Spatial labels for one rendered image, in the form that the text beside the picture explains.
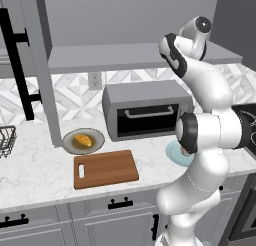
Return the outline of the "black hob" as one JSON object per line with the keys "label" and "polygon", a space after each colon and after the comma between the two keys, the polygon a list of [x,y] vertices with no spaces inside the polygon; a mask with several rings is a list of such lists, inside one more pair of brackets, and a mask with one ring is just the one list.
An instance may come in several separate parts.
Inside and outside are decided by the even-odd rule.
{"label": "black hob", "polygon": [[250,123],[250,142],[245,149],[256,160],[256,103],[237,104],[232,109],[240,111]]}

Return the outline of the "white wall outlet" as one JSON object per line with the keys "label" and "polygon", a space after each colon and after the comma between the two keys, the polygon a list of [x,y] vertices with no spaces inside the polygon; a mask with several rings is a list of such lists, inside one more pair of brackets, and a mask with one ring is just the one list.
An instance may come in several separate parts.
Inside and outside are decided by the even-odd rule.
{"label": "white wall outlet", "polygon": [[101,90],[102,89],[102,73],[89,72],[88,85],[90,90]]}

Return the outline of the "dark grey wall cabinet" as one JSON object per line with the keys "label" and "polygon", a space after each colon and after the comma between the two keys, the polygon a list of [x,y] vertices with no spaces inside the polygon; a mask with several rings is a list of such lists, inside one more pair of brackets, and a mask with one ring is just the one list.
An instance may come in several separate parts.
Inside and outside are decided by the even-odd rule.
{"label": "dark grey wall cabinet", "polygon": [[217,0],[210,41],[256,72],[256,0]]}

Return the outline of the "golden croissant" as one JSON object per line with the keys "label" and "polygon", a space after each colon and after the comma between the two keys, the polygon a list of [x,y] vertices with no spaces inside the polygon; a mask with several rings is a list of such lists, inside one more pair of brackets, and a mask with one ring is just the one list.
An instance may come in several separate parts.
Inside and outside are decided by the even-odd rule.
{"label": "golden croissant", "polygon": [[92,141],[90,137],[85,134],[75,134],[74,139],[77,140],[80,144],[85,145],[87,147],[92,146]]}

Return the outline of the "grey drawer front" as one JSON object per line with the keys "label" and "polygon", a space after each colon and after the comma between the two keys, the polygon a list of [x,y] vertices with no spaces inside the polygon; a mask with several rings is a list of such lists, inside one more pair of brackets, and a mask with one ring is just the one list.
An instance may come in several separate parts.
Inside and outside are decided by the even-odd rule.
{"label": "grey drawer front", "polygon": [[28,224],[1,228],[0,233],[24,228],[39,227],[48,224],[57,224],[59,222],[68,221],[70,219],[67,205],[60,204],[28,210],[19,210],[16,212],[0,213],[0,222],[3,222],[6,216],[9,216],[11,220],[20,219],[21,214],[25,214],[29,219]]}
{"label": "grey drawer front", "polygon": [[[72,218],[89,218],[101,214],[134,210],[140,207],[151,207],[155,205],[155,194],[155,190],[147,190],[73,202],[70,204]],[[133,206],[113,210],[108,209],[108,204],[111,203],[111,199],[115,199],[116,202],[120,202],[124,200],[124,197],[128,197],[129,200],[133,200]]]}

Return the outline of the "grey cabinet door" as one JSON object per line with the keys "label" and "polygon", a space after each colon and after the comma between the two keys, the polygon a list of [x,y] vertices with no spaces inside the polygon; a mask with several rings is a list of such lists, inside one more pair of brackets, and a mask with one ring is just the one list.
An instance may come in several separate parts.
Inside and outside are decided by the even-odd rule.
{"label": "grey cabinet door", "polygon": [[55,148],[62,146],[62,138],[55,105],[54,92],[44,46],[43,33],[36,0],[19,0],[27,29],[35,74],[46,114],[49,133]]}
{"label": "grey cabinet door", "polygon": [[78,246],[154,246],[151,228],[153,215],[159,214],[156,239],[160,233],[161,215],[155,207],[117,212],[74,221]]}

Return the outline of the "light blue plate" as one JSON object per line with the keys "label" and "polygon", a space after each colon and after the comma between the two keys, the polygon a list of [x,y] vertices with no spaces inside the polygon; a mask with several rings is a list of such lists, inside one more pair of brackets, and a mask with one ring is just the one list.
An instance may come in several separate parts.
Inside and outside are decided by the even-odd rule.
{"label": "light blue plate", "polygon": [[194,155],[188,153],[188,156],[184,156],[181,153],[181,148],[182,146],[177,140],[171,141],[166,147],[166,155],[175,164],[188,167],[192,163]]}

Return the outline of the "grey toaster oven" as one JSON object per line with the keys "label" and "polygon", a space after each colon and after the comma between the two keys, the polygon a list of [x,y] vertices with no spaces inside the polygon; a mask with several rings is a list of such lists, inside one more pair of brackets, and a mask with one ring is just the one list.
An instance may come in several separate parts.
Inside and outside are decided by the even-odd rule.
{"label": "grey toaster oven", "polygon": [[[171,106],[168,116],[128,118],[124,111],[148,106]],[[108,84],[103,90],[102,109],[112,141],[168,136],[175,133],[177,120],[194,111],[192,97],[175,81]]]}

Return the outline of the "grey round plate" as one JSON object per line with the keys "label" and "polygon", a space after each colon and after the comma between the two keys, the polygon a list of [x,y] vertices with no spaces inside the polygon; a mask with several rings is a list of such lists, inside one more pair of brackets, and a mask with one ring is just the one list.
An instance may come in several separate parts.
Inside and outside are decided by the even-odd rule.
{"label": "grey round plate", "polygon": [[[75,139],[77,134],[88,136],[91,140],[91,145],[81,144]],[[66,134],[63,138],[63,148],[71,154],[86,155],[98,151],[105,143],[104,135],[93,128],[79,128]]]}

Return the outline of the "brown wooden cutting board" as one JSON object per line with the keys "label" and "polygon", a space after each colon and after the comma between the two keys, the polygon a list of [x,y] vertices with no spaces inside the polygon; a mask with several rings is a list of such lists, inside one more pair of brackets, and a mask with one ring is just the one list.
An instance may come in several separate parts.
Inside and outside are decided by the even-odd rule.
{"label": "brown wooden cutting board", "polygon": [[130,150],[74,158],[76,190],[137,181],[139,174]]}

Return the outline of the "dark grey oven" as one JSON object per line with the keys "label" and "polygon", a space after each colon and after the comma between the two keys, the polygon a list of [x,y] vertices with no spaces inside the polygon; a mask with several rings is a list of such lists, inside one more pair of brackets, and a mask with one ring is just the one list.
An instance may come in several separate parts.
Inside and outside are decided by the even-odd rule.
{"label": "dark grey oven", "polygon": [[247,177],[218,246],[256,246],[256,173]]}

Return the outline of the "grey lower cabinet door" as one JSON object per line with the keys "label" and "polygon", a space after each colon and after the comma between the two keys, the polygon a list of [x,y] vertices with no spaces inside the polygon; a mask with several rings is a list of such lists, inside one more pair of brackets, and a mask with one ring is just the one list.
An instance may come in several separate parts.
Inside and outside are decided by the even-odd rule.
{"label": "grey lower cabinet door", "polygon": [[159,214],[156,239],[160,233],[161,215],[155,207],[117,212],[74,221],[78,246],[154,246],[151,228],[153,215]]}

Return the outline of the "grey upper cabinet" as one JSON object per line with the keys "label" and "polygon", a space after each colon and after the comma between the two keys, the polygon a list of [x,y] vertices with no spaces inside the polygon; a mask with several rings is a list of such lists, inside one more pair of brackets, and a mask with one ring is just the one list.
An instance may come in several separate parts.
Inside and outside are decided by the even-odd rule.
{"label": "grey upper cabinet", "polygon": [[217,0],[45,0],[53,74],[163,67],[157,43]]}

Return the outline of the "grey upper cabinet door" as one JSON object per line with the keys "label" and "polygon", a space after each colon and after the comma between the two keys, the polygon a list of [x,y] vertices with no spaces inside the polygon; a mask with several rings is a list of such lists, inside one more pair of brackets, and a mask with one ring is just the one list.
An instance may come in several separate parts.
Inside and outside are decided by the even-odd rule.
{"label": "grey upper cabinet door", "polygon": [[36,0],[19,0],[27,29],[35,74],[46,114],[49,133],[55,148],[62,146],[62,138],[55,105],[54,92],[44,46],[43,33]]}

